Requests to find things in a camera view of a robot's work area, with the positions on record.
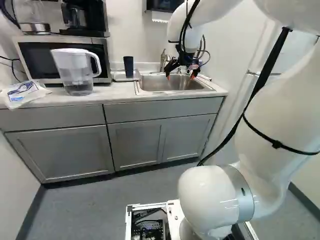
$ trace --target baseboard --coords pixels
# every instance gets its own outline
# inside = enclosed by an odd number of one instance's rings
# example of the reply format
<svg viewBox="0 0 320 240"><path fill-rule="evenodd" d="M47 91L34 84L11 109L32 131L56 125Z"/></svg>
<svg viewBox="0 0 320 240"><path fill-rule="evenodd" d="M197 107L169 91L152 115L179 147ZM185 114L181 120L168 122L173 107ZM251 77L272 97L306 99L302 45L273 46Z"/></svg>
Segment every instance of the baseboard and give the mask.
<svg viewBox="0 0 320 240"><path fill-rule="evenodd" d="M289 184L290 192L310 211L310 213L320 222L320 209L292 182Z"/></svg>
<svg viewBox="0 0 320 240"><path fill-rule="evenodd" d="M41 185L39 187L37 193L35 194L35 197L31 203L31 206L29 207L28 212L26 213L26 216L23 220L22 226L21 226L19 233L16 236L15 240L25 240L27 238L27 235L28 235L29 230L32 226L34 218L39 210L40 203L41 203L45 193L46 193L46 188L44 188Z"/></svg>
<svg viewBox="0 0 320 240"><path fill-rule="evenodd" d="M150 166L142 166L142 167L137 167L137 168L133 168L133 169L117 171L115 173L106 174L106 175L91 176L91 177L68 180L68 181L45 183L45 184L43 184L43 186L46 189L58 189L58 188L72 187L72 186L78 186L78 185L83 185L83 184L91 184L91 183L97 183L97 182L102 182L102 181L108 181L108 180L111 180L114 178L119 178L119 177L128 176L128 175L140 174L140 173L154 171L154 170L160 170L160 169L166 169L166 168L184 165L184 164L196 163L198 161L199 161L198 157L192 157L192 158L187 158L187 159L162 162L160 164L155 164L155 165L150 165Z"/></svg>

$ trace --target cabinet door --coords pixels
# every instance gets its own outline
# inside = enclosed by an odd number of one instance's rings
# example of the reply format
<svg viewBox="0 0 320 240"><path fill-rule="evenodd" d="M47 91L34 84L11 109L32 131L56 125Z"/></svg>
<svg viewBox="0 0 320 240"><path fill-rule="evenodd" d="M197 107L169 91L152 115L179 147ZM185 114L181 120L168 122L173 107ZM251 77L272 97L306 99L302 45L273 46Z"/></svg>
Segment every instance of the cabinet door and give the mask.
<svg viewBox="0 0 320 240"><path fill-rule="evenodd" d="M216 115L199 115L167 119L163 162L200 156Z"/></svg>
<svg viewBox="0 0 320 240"><path fill-rule="evenodd" d="M114 172L105 125L6 133L42 183Z"/></svg>
<svg viewBox="0 0 320 240"><path fill-rule="evenodd" d="M115 170L125 170L161 162L162 126L166 120L108 125Z"/></svg>

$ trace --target open box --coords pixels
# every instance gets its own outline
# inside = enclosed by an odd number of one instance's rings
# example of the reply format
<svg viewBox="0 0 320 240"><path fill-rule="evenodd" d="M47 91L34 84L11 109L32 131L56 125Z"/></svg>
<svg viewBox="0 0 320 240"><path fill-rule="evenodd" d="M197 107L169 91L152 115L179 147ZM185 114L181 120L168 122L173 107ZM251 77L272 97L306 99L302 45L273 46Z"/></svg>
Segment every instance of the open box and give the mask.
<svg viewBox="0 0 320 240"><path fill-rule="evenodd" d="M178 199L128 205L125 213L125 240L183 240L179 231L184 218ZM226 240L259 240L249 222L235 224L231 231L232 234Z"/></svg>

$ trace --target pitcher handle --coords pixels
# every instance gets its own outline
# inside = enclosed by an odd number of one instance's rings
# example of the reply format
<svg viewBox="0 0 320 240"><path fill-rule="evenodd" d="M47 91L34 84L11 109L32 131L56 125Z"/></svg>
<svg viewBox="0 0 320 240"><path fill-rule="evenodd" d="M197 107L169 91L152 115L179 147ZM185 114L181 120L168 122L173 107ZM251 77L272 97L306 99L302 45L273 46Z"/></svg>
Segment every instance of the pitcher handle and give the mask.
<svg viewBox="0 0 320 240"><path fill-rule="evenodd" d="M97 54L93 53L93 52L86 52L85 54L89 55L89 57L92 57L94 58L94 62L95 62L95 65L96 65L96 69L97 69L97 72L96 73L93 73L92 74L92 77L95 78L95 77L98 77L101 72L102 72L102 69L101 69L101 64L100 64L100 59L98 57Z"/></svg>

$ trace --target water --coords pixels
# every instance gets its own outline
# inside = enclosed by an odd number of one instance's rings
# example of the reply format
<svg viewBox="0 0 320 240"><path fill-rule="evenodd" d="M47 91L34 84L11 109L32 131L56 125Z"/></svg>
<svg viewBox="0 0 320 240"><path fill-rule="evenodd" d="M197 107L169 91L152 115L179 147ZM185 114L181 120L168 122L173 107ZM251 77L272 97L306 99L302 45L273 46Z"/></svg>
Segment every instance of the water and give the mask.
<svg viewBox="0 0 320 240"><path fill-rule="evenodd" d="M83 81L82 84L64 84L64 89L71 96L86 96L92 93L94 84L92 81Z"/></svg>

